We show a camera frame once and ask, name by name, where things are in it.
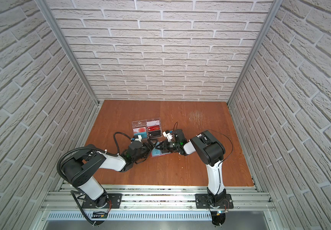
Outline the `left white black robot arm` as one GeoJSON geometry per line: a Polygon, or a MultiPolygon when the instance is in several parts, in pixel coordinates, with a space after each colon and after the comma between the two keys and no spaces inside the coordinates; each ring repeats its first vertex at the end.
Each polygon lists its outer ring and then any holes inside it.
{"type": "Polygon", "coordinates": [[[108,194],[94,178],[100,169],[126,172],[135,164],[144,162],[155,148],[152,141],[133,140],[121,154],[111,154],[94,145],[76,148],[64,154],[57,162],[58,174],[80,194],[85,194],[97,208],[109,203],[108,194]]]}

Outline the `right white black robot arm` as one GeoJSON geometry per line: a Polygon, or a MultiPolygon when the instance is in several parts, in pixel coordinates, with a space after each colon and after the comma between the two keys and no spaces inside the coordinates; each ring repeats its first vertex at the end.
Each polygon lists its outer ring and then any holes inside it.
{"type": "Polygon", "coordinates": [[[190,140],[185,138],[181,129],[163,132],[166,140],[156,144],[155,148],[165,152],[178,152],[183,156],[197,153],[207,167],[209,205],[220,206],[227,193],[222,177],[222,163],[225,147],[208,130],[201,132],[190,140]]]}

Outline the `red leather card holder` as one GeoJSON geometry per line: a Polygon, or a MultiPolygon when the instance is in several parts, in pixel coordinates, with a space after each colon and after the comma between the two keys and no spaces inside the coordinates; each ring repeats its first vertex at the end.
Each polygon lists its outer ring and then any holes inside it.
{"type": "Polygon", "coordinates": [[[152,157],[164,156],[166,154],[170,154],[170,152],[167,150],[158,150],[156,148],[154,148],[151,153],[152,157]]]}

